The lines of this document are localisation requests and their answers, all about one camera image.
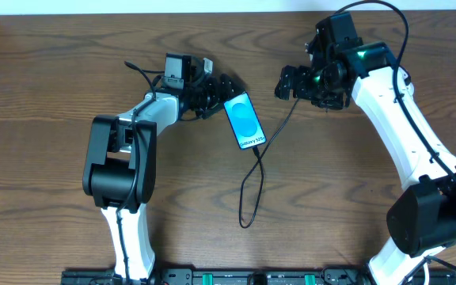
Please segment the blue Galaxy smartphone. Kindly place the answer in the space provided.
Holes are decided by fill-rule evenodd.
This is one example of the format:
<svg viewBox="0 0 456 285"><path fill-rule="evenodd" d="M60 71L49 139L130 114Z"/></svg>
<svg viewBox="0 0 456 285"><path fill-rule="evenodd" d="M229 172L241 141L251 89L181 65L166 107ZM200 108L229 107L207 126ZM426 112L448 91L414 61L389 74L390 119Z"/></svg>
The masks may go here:
<svg viewBox="0 0 456 285"><path fill-rule="evenodd" d="M253 103L247 93L242 93L224 103L224 109L241 150L267 142Z"/></svg>

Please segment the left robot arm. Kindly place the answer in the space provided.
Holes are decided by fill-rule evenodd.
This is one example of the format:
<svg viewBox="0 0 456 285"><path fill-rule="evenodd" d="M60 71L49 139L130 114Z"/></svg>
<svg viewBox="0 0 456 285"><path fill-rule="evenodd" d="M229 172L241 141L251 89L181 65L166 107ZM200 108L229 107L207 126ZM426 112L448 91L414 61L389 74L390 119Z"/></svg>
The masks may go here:
<svg viewBox="0 0 456 285"><path fill-rule="evenodd" d="M142 101L116 116L93 119L82 187L108 222L116 253L113 284L153 279L156 255L150 244L146 206L154 192L158 136L188 112L207 119L241 95L244 85L215 75L213 62L193 55L167 54L163 70L144 70L149 85Z"/></svg>

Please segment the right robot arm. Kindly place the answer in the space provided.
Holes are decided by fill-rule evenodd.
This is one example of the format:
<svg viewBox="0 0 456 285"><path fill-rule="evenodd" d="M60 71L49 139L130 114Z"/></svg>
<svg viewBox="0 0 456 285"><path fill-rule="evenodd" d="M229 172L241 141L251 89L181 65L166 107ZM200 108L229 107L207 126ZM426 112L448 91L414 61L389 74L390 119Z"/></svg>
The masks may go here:
<svg viewBox="0 0 456 285"><path fill-rule="evenodd" d="M397 169L402 195L389 209L389 240L360 283L403 284L456 244L456 157L414 101L401 56L383 42L365 44L342 9L319 21L306 46L310 66L285 66L275 95L325 110L358 105Z"/></svg>

